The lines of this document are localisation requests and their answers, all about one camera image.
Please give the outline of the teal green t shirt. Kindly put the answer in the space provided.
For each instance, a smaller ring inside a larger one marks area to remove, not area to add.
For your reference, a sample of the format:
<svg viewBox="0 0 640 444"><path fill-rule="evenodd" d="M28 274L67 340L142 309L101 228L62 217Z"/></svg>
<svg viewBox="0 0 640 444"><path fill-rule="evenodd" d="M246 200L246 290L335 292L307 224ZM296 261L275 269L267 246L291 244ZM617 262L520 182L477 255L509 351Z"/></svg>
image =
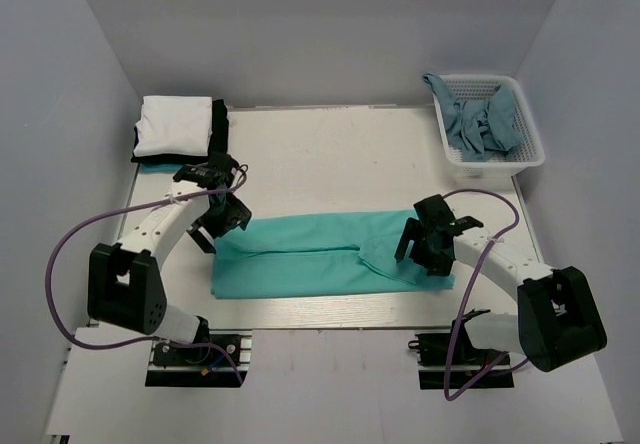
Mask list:
<svg viewBox="0 0 640 444"><path fill-rule="evenodd" d="M440 291L451 276L429 276L394 258L411 210L265 218L217 241L211 293L217 299L322 297Z"/></svg>

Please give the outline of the folded black t shirt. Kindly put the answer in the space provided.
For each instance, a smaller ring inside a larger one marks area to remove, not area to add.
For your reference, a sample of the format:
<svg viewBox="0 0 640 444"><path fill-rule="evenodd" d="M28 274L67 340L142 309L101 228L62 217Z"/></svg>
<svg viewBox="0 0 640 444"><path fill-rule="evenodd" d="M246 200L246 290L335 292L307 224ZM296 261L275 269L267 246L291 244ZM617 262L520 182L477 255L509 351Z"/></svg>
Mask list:
<svg viewBox="0 0 640 444"><path fill-rule="evenodd" d="M209 140L208 151L204 157L190 157L177 154L161 154L136 158L131 156L131 161L138 164L202 164L205 163L213 152L225 153L228 151L229 120L228 109L222 99L213 100L212 134ZM134 125L134 146L137 143Z"/></svg>

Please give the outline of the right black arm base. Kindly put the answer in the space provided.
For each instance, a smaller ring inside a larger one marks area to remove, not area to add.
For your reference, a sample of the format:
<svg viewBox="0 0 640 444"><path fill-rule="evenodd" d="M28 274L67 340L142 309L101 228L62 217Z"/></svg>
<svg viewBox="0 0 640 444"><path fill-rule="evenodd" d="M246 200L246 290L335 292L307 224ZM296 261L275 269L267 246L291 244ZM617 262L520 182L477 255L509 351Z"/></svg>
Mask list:
<svg viewBox="0 0 640 444"><path fill-rule="evenodd" d="M450 333L419 333L408 342L408 349L416 354L418 379L421 390L443 390L445 364L450 341ZM456 342L450 373L450 392L454 393L476 374L487 367L500 353L493 349L475 349L465 336ZM507 370L511 367L509 357L505 357L486 376L475 382L472 389L514 388L514 379Z"/></svg>

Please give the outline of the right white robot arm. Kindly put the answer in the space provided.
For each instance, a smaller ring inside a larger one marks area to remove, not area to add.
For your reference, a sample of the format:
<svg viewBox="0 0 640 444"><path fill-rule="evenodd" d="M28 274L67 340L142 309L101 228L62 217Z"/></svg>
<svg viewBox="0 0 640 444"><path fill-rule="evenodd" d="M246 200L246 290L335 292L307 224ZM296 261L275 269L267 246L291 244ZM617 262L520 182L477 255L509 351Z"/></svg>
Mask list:
<svg viewBox="0 0 640 444"><path fill-rule="evenodd" d="M429 277L447 277L456 262L473 267L506 292L515 314L465 310L448 335L422 334L410 345L425 366L485 367L504 352L550 372L607 345L607 335L585 274L525 257L471 216L457 218L441 195L417 202L395 259L409 258Z"/></svg>

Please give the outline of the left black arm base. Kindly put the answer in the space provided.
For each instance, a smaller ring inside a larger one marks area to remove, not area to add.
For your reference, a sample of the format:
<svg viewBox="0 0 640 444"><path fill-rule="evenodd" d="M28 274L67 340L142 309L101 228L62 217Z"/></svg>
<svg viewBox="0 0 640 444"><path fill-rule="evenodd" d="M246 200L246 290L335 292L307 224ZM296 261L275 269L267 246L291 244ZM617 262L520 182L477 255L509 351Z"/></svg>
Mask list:
<svg viewBox="0 0 640 444"><path fill-rule="evenodd" d="M250 331L212 331L210 340L222 348L244 380L250 367ZM178 349L167 343L154 344L146 372L150 388L240 388L233 367L223 353L214 349Z"/></svg>

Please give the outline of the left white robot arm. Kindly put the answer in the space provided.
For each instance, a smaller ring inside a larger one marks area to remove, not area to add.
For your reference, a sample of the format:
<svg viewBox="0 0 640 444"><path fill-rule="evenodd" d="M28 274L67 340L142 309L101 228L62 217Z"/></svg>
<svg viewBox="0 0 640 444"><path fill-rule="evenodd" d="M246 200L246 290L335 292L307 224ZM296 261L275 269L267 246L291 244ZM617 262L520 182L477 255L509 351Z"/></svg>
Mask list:
<svg viewBox="0 0 640 444"><path fill-rule="evenodd" d="M185 234L204 253L214 254L216 239L247 227L251 211L232 193L241 170L233 157L218 152L205 164L182 166L172 178L165 205L154 205L116 243L97 245L89 258L89 316L177 342L177 351L188 362L205 360L212 342L205 321L168 303L161 269Z"/></svg>

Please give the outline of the grey blue crumpled t shirt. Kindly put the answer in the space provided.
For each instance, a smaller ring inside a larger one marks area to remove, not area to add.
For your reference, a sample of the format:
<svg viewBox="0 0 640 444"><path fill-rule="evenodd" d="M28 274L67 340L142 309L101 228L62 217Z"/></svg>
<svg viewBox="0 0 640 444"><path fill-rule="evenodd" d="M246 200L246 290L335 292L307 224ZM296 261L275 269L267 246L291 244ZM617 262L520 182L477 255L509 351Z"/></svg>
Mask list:
<svg viewBox="0 0 640 444"><path fill-rule="evenodd" d="M449 144L461 152L464 161L506 156L524 142L514 127L516 103L509 88L498 85L489 98L462 99L436 74L425 74L423 82L439 101Z"/></svg>

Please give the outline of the folded teal t shirt bottom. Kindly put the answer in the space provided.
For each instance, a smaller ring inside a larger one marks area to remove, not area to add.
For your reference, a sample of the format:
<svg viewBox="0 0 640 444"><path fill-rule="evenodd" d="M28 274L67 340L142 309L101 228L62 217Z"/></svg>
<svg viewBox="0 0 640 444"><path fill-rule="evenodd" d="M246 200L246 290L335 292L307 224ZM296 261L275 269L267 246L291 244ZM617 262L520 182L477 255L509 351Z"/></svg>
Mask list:
<svg viewBox="0 0 640 444"><path fill-rule="evenodd" d="M139 166L139 172L145 174L154 174L154 173L172 173L175 174L181 165L176 164L141 164Z"/></svg>

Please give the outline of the white plastic basket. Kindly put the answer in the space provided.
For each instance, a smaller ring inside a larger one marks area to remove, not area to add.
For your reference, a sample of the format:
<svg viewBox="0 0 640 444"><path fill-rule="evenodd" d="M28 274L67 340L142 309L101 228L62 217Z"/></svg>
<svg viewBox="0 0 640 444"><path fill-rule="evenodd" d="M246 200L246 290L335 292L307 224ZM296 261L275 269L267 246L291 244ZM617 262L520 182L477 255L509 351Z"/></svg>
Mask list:
<svg viewBox="0 0 640 444"><path fill-rule="evenodd" d="M508 76L449 74L440 76L447 86L462 99L485 99L502 85L509 88L516 103L514 127L524 142L506 156L492 155L484 162L464 161L461 152L452 147L445 134L439 101L432 94L436 119L450 175L456 180L511 178L518 173L544 163L545 154L534 119L518 83Z"/></svg>

